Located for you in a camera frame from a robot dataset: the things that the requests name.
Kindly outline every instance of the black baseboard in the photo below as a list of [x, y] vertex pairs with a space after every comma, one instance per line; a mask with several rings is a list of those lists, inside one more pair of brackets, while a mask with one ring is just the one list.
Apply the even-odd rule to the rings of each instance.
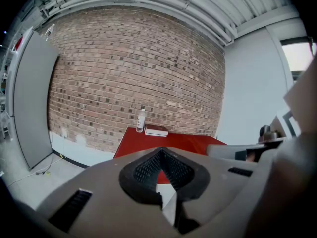
[[71, 164], [74, 164], [74, 165], [79, 166], [79, 167], [84, 168], [84, 169], [87, 168], [87, 167], [89, 167], [89, 166], [87, 166], [87, 165], [85, 165], [85, 164], [82, 164], [82, 163], [79, 163], [79, 162], [77, 162], [77, 161], [74, 161], [74, 160], [70, 159], [69, 157], [66, 157], [66, 156], [64, 156], [64, 155], [61, 155], [58, 151], [55, 151], [54, 149], [52, 149], [52, 150], [53, 150], [53, 153], [55, 153], [56, 155], [58, 155], [58, 156], [60, 156], [60, 157], [63, 156], [64, 160], [70, 162]]

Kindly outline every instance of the red book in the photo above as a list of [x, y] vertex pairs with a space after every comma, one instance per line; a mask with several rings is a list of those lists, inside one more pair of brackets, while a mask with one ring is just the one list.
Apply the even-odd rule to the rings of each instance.
[[168, 130], [163, 126], [146, 124], [145, 133], [167, 136]]

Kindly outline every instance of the white ceiling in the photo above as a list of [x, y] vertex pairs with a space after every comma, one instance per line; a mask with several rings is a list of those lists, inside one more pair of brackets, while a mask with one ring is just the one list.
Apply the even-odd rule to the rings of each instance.
[[282, 20], [298, 17], [290, 0], [40, 0], [47, 21], [72, 11], [101, 5], [138, 6], [172, 15], [219, 45]]

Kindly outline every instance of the red tablecloth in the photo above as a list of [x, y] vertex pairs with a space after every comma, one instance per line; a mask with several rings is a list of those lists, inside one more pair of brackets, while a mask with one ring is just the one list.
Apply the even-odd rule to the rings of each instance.
[[[185, 151], [206, 155], [206, 148], [210, 144], [224, 145], [221, 141], [210, 136], [169, 133], [167, 137], [155, 137], [146, 136], [144, 131], [137, 133], [135, 128], [129, 127], [123, 136], [114, 158], [160, 146], [176, 147]], [[158, 184], [169, 184], [163, 171], [158, 176]]]

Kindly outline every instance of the white bottle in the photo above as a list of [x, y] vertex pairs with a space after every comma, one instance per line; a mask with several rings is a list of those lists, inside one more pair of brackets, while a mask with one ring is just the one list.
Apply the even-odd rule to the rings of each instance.
[[141, 133], [143, 131], [144, 121], [145, 121], [145, 109], [141, 109], [141, 112], [139, 113], [139, 116], [138, 116], [138, 124], [136, 128], [136, 131], [138, 133]]
[[46, 41], [48, 40], [49, 36], [51, 35], [51, 33], [52, 33], [53, 29], [54, 29], [54, 26], [55, 26], [55, 24], [51, 25], [48, 28], [48, 30], [46, 31], [46, 33], [45, 33], [45, 40]]

